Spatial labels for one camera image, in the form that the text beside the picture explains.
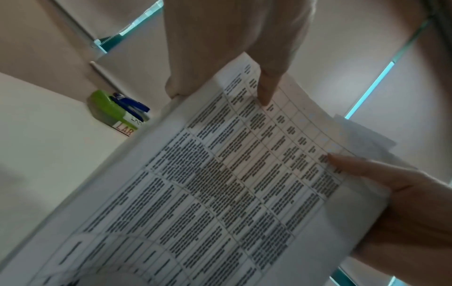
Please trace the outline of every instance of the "table surface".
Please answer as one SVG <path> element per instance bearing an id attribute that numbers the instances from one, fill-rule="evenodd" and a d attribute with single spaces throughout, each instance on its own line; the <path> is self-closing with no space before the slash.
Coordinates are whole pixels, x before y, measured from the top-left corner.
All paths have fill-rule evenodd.
<path id="1" fill-rule="evenodd" d="M 83 102 L 1 73 L 0 87 L 1 260 L 127 137 Z"/>

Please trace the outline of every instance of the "white table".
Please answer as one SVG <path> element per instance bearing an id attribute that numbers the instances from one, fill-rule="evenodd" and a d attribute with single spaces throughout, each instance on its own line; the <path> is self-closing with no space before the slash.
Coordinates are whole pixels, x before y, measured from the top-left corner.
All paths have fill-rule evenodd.
<path id="1" fill-rule="evenodd" d="M 0 260 L 126 138 L 85 103 L 0 73 Z"/>

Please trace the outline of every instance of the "hand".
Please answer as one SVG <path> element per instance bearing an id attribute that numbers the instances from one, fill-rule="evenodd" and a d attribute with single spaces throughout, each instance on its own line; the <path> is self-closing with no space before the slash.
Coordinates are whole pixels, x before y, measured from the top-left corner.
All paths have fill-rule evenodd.
<path id="1" fill-rule="evenodd" d="M 332 165 L 392 190 L 388 208 L 353 256 L 412 286 L 452 281 L 452 188 L 417 170 L 328 155 Z"/>

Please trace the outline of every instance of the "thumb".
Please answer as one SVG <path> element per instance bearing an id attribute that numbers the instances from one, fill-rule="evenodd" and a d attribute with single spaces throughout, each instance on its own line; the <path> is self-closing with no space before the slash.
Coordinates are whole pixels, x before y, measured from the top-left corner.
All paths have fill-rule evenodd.
<path id="1" fill-rule="evenodd" d="M 366 177 L 394 191 L 411 187 L 424 182 L 428 177 L 422 172 L 401 168 L 382 162 L 363 158 L 328 154 L 328 160 L 339 169 L 350 175 Z"/>
<path id="2" fill-rule="evenodd" d="M 261 67 L 258 84 L 258 99 L 261 105 L 267 106 L 270 103 L 280 80 L 280 75 L 270 75 Z"/>

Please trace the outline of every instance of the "white paper sheet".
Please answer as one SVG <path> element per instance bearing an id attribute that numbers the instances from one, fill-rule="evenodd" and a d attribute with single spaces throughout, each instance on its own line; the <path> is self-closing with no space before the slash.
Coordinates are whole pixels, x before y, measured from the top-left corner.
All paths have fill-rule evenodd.
<path id="1" fill-rule="evenodd" d="M 25 242 L 0 285 L 323 285 L 386 206 L 327 152 L 388 159 L 242 56 L 140 129 Z"/>

